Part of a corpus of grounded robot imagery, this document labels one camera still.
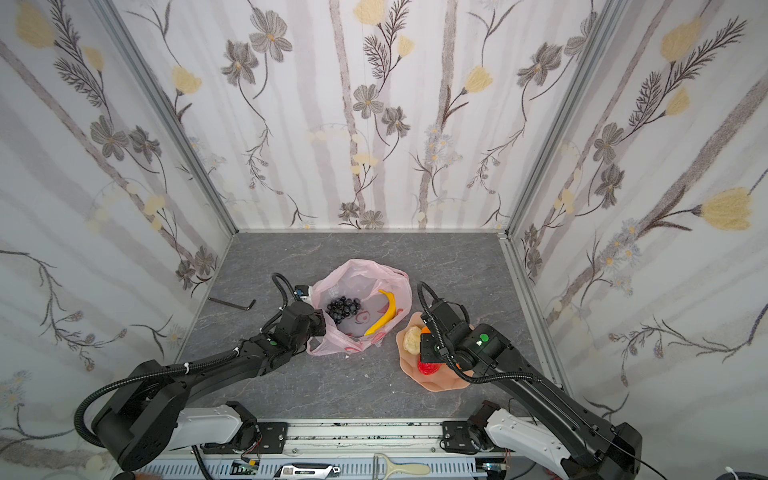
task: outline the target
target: red fruit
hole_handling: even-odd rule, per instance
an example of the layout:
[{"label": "red fruit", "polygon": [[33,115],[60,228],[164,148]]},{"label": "red fruit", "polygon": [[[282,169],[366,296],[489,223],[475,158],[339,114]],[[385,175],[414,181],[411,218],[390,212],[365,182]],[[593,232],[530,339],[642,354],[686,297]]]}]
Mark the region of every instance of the red fruit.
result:
[{"label": "red fruit", "polygon": [[422,356],[419,355],[419,371],[424,375],[431,375],[440,370],[441,363],[422,363]]}]

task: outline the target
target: utility knife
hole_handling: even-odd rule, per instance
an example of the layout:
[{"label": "utility knife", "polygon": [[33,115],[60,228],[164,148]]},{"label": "utility knife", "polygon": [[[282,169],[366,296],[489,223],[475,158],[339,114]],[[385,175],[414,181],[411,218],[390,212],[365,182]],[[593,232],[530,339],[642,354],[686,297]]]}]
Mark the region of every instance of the utility knife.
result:
[{"label": "utility knife", "polygon": [[341,468],[327,463],[290,463],[283,465],[274,478],[294,480],[295,478],[332,478],[341,474]]}]

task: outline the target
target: metal corner post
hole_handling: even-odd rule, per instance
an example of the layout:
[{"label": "metal corner post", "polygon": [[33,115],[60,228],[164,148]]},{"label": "metal corner post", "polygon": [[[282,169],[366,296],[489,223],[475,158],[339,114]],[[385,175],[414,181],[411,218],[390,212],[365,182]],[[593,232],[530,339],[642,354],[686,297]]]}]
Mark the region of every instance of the metal corner post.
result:
[{"label": "metal corner post", "polygon": [[165,126],[166,132],[181,151],[184,160],[193,174],[192,176],[200,185],[200,188],[203,189],[203,192],[210,201],[210,205],[216,211],[216,214],[230,234],[234,235],[237,233],[237,226],[219,198],[216,187],[211,183],[210,178],[206,174],[200,158],[195,154],[192,145],[190,145],[187,135],[184,133],[184,127],[181,126],[176,115],[170,110],[170,106],[165,101],[162,87],[157,83],[152,70],[141,56],[141,53],[139,53],[134,39],[131,37],[118,13],[117,7],[115,7],[112,0],[89,0],[89,2],[110,39],[120,51],[139,87],[146,95],[147,102],[154,109],[163,126]]},{"label": "metal corner post", "polygon": [[598,16],[597,23],[594,26],[594,34],[590,36],[586,47],[584,47],[584,56],[577,66],[571,83],[568,85],[563,102],[554,116],[546,140],[541,146],[541,150],[531,170],[531,175],[528,177],[528,182],[523,188],[520,200],[512,211],[506,230],[508,238],[511,238],[512,232],[518,229],[525,216],[525,212],[531,206],[541,179],[554,154],[557,152],[565,129],[568,128],[568,124],[574,117],[579,102],[584,96],[592,75],[597,70],[598,63],[621,19],[621,14],[629,2],[630,0],[606,0],[603,11]]}]

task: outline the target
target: robotic arm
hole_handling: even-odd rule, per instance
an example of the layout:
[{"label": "robotic arm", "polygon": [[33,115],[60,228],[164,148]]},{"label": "robotic arm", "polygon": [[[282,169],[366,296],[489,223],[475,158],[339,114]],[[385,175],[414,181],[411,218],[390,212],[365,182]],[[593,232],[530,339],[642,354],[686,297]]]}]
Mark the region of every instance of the robotic arm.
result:
[{"label": "robotic arm", "polygon": [[[243,451],[258,439],[256,419],[239,404],[215,409],[185,409],[207,393],[243,379],[266,375],[301,353],[310,337],[325,335],[322,310],[304,303],[296,291],[262,327],[229,352],[205,359],[161,366],[141,363],[127,379],[92,393],[75,412],[74,426],[86,441],[106,448],[125,471],[137,470],[164,450],[202,443],[228,444]],[[427,304],[423,290],[433,297]],[[543,429],[510,415],[490,402],[469,419],[488,443],[526,454],[562,478],[632,480],[639,471],[642,438],[628,424],[612,425],[565,395],[523,358],[492,326],[469,328],[429,286],[419,282],[422,318],[432,333],[422,334],[422,361],[444,362],[470,383],[494,382],[514,396],[547,427]],[[272,332],[271,327],[280,319]],[[473,370],[475,376],[462,372]],[[97,398],[115,391],[91,423],[85,410]]]}]

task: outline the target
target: peeler handle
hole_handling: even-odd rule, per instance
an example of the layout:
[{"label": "peeler handle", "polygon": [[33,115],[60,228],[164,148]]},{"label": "peeler handle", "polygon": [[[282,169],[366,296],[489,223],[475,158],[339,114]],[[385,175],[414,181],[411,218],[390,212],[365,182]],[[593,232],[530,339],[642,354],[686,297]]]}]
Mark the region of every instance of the peeler handle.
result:
[{"label": "peeler handle", "polygon": [[387,477],[395,473],[407,473],[409,475],[427,475],[429,474],[429,465],[422,463],[402,463],[396,464],[395,468],[387,472]]}]

